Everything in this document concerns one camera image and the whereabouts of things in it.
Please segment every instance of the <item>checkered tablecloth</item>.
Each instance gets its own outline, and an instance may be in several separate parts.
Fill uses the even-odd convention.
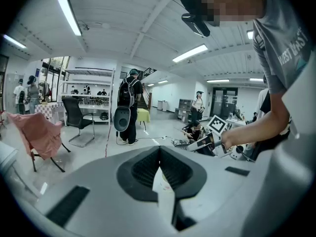
[[[57,108],[64,107],[63,103],[48,103],[47,105],[36,105],[35,112],[43,113],[46,118],[55,123],[55,111]]]

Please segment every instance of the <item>hand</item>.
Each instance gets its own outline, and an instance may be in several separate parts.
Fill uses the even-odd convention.
[[[230,147],[233,146],[232,142],[229,139],[229,131],[226,131],[222,134],[221,141],[222,141],[222,144],[225,145],[226,150],[228,150]]]
[[[193,139],[192,134],[191,133],[186,133],[187,137],[190,139]]]

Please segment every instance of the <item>office chair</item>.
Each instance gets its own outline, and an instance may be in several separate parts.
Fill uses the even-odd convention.
[[[64,107],[66,109],[67,125],[77,127],[79,129],[79,134],[76,135],[75,137],[71,138],[69,140],[69,143],[74,145],[74,146],[84,148],[89,142],[91,142],[94,139],[94,136],[95,136],[93,113],[87,113],[87,114],[83,115],[80,108],[79,108],[77,99],[75,99],[73,97],[63,97],[62,101],[63,101]],[[87,115],[92,115],[92,120],[83,118],[84,116],[87,116]],[[86,126],[88,126],[90,124],[92,124],[92,128],[93,128],[93,137],[84,145],[72,143],[71,141],[73,141],[75,138],[80,136],[80,130],[84,129]]]

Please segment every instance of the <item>floor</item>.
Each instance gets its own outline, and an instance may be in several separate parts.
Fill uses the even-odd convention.
[[[118,139],[116,143],[116,130],[113,125],[111,124],[111,126],[108,126],[107,124],[96,123],[95,139],[85,148],[76,147],[68,143],[69,139],[77,135],[78,129],[64,126],[61,130],[61,138],[64,145],[71,150],[71,152],[68,153],[66,149],[60,147],[54,160],[66,171],[65,173],[62,173],[51,161],[44,161],[41,158],[36,158],[35,165],[37,172],[34,172],[32,160],[26,154],[20,134],[12,123],[9,123],[6,126],[7,129],[1,129],[1,135],[4,143],[19,150],[17,156],[18,163],[28,178],[32,181],[33,185],[44,194],[45,191],[53,187],[54,184],[61,179],[93,160],[148,146],[170,146],[172,145],[171,138],[184,138],[184,135],[181,132],[184,125],[185,124],[179,119],[174,119],[174,113],[158,111],[156,108],[152,108],[151,122],[146,124],[146,130],[143,123],[136,124],[136,138],[139,139],[137,144],[133,146],[118,145],[117,143],[120,144],[122,141]],[[83,129],[81,131],[81,136],[76,138],[73,142],[84,144],[91,136],[92,126],[90,125]],[[27,190],[21,188],[23,185],[19,183],[19,180],[14,176],[13,171],[8,172],[7,175],[7,178],[10,180],[10,183],[12,183],[15,191],[19,192],[19,195],[25,197],[31,203],[36,202],[36,198],[32,197]]]

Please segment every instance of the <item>black pants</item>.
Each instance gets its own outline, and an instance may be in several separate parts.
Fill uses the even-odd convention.
[[[195,120],[199,120],[198,111],[193,108],[193,110],[191,111],[191,122],[194,122]]]
[[[136,140],[136,120],[137,120],[137,106],[130,108],[130,119],[128,128],[124,132],[120,132],[119,136],[122,140],[127,140],[129,144],[133,144]]]

